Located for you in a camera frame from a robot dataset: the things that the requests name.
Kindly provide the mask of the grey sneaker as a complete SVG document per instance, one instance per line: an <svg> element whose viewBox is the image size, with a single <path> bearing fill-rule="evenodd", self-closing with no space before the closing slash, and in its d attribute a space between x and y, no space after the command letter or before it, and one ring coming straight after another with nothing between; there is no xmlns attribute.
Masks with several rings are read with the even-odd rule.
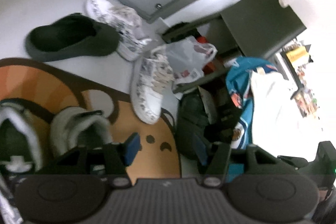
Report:
<svg viewBox="0 0 336 224"><path fill-rule="evenodd" d="M95 149L112 141L110 123L101 110L67 107L50 124L50 146L55 157L76 147Z"/></svg>
<svg viewBox="0 0 336 224"><path fill-rule="evenodd" d="M24 106L1 103L1 168L8 173L34 173L44 159L32 116Z"/></svg>

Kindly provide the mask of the white cloth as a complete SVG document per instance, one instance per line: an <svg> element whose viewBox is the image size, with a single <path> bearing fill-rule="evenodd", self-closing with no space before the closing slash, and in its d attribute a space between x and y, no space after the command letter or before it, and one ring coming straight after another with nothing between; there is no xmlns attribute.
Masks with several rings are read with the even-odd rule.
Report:
<svg viewBox="0 0 336 224"><path fill-rule="evenodd" d="M253 94L252 143L277 156L302 157L313 161L318 143L324 140L321 124L303 117L291 100L291 83L278 72L250 77Z"/></svg>

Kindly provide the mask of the teal blue printed garment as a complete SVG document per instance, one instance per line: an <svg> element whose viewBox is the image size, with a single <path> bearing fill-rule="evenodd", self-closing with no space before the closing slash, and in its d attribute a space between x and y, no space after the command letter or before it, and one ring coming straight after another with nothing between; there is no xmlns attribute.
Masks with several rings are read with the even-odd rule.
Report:
<svg viewBox="0 0 336 224"><path fill-rule="evenodd" d="M246 151L252 144L253 95L251 89L252 73L273 73L277 68L269 61L254 57L238 57L232 64L227 76L226 87L234 106L241 110L234 126L235 137L231 148L234 152Z"/></svg>

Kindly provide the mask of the orange cat-shaped floor mat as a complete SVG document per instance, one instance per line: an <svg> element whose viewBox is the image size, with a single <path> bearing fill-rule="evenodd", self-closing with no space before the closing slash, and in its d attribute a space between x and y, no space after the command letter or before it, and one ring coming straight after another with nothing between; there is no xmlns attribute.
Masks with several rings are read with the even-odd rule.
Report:
<svg viewBox="0 0 336 224"><path fill-rule="evenodd" d="M49 158L80 148L120 149L131 182L179 178L173 116L161 110L155 124L139 120L122 92L29 59L1 61L1 148L6 164L26 160L41 169Z"/></svg>

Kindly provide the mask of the white sneaker with beige laces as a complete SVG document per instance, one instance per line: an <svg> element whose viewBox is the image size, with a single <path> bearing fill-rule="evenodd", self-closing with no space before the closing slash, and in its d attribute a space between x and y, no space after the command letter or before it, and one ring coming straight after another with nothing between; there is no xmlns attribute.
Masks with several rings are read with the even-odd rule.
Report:
<svg viewBox="0 0 336 224"><path fill-rule="evenodd" d="M147 51L134 64L130 85L133 111L146 124L155 124L161 116L163 92L173 82L166 47Z"/></svg>

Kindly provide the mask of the white plastic bag red print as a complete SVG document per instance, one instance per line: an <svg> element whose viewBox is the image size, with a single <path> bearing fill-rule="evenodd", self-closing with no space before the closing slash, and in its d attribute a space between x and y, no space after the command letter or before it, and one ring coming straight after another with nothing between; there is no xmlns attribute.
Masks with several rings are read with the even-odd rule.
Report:
<svg viewBox="0 0 336 224"><path fill-rule="evenodd" d="M165 53L173 70L174 89L202 78L203 68L213 61L217 48L210 43L200 43L192 36L165 45Z"/></svg>

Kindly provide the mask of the white patterned sneaker far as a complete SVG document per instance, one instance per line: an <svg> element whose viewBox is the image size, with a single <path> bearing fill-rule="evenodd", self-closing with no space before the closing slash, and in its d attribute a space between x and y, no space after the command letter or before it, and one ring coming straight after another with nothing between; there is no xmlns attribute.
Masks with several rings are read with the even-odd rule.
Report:
<svg viewBox="0 0 336 224"><path fill-rule="evenodd" d="M85 11L95 21L116 29L120 34L117 53L127 61L138 59L152 41L142 30L142 18L131 7L115 6L107 0L88 0Z"/></svg>

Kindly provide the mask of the black slipper near door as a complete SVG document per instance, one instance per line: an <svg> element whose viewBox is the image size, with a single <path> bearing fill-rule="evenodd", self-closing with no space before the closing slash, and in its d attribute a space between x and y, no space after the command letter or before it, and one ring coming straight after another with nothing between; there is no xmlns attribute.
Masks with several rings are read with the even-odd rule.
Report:
<svg viewBox="0 0 336 224"><path fill-rule="evenodd" d="M102 57L116 52L119 32L80 13L34 28L27 35L25 49L36 61L51 62L80 56Z"/></svg>

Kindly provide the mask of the dark shoe rack frame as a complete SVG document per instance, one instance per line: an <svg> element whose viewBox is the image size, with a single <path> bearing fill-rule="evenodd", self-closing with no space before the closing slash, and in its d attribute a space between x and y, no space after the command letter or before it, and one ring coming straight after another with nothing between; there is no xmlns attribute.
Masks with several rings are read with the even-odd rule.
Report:
<svg viewBox="0 0 336 224"><path fill-rule="evenodd" d="M306 30L291 7L282 7L279 0L240 0L215 14L190 23L178 23L162 34L165 43L177 42L197 33L199 26L220 21L214 32L218 47L233 43L243 56L268 59Z"/></svg>

